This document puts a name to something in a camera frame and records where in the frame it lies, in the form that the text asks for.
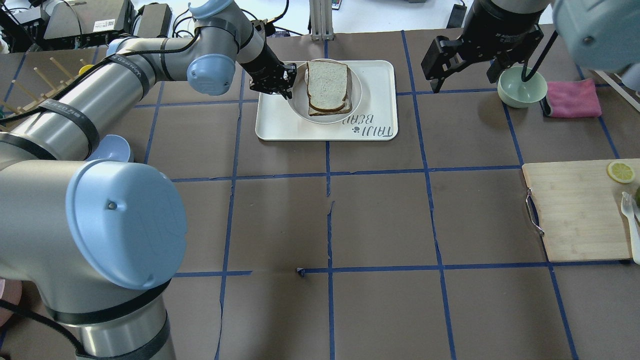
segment lemon slice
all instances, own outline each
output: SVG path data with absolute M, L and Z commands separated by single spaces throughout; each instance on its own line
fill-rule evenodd
M 622 184 L 629 184 L 636 178 L 634 169 L 622 161 L 613 161 L 610 163 L 607 167 L 607 174 L 611 179 Z

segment folded cloth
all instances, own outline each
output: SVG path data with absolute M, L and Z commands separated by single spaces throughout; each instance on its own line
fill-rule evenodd
M 593 79 L 551 81 L 547 85 L 547 96 L 540 101 L 546 116 L 575 118 L 602 115 Z

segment white tray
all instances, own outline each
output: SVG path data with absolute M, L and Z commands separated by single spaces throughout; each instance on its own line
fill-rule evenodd
M 305 61 L 294 61 L 298 65 Z M 344 120 L 315 124 L 298 115 L 282 95 L 260 94 L 255 134 L 262 140 L 387 141 L 398 132 L 394 67 L 384 60 L 342 61 L 362 84 L 360 105 Z

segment cutting board handle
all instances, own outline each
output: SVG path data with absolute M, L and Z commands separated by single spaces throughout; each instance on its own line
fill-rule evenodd
M 542 237 L 545 235 L 545 231 L 536 224 L 536 221 L 533 219 L 533 200 L 531 199 L 531 188 L 527 189 L 527 197 L 524 200 L 525 208 L 527 208 L 527 215 L 529 216 L 529 220 L 536 227 L 536 232 Z

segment wooden cutting board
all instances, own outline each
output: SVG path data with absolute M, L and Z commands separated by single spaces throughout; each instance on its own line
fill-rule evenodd
M 640 159 L 622 159 L 636 171 L 630 184 L 607 175 L 613 160 L 530 163 L 522 167 L 538 211 L 550 261 L 631 258 L 622 192 L 635 195 Z

